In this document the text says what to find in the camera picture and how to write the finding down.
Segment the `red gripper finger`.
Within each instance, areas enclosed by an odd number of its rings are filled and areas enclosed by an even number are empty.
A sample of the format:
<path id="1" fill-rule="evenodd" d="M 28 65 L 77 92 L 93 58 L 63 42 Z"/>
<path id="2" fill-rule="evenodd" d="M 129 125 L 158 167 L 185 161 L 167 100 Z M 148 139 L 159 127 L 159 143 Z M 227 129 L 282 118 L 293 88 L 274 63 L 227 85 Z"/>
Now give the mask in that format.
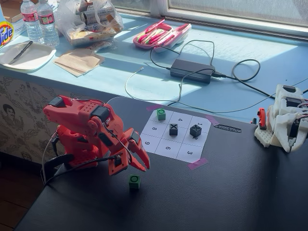
<path id="1" fill-rule="evenodd" d="M 150 168 L 150 158 L 149 158 L 146 150 L 144 149 L 143 144 L 142 144 L 141 141 L 138 142 L 138 145 L 136 147 L 135 153 L 143 161 L 143 163 L 145 164 L 146 168 L 149 169 Z"/>
<path id="2" fill-rule="evenodd" d="M 146 172 L 145 167 L 141 163 L 139 163 L 139 161 L 133 156 L 132 152 L 129 152 L 129 155 L 130 155 L 130 165 L 140 171 Z"/>

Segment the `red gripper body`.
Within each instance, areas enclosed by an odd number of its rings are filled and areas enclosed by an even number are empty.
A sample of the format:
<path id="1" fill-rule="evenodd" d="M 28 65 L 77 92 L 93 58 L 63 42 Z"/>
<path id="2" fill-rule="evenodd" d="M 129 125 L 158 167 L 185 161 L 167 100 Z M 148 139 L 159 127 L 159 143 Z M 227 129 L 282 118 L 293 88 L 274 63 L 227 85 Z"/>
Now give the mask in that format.
<path id="1" fill-rule="evenodd" d="M 142 144 L 141 144 L 141 138 L 133 128 L 129 128 L 126 131 L 124 131 L 121 139 L 123 143 L 128 144 L 128 149 L 132 153 L 141 154 L 142 152 Z"/>

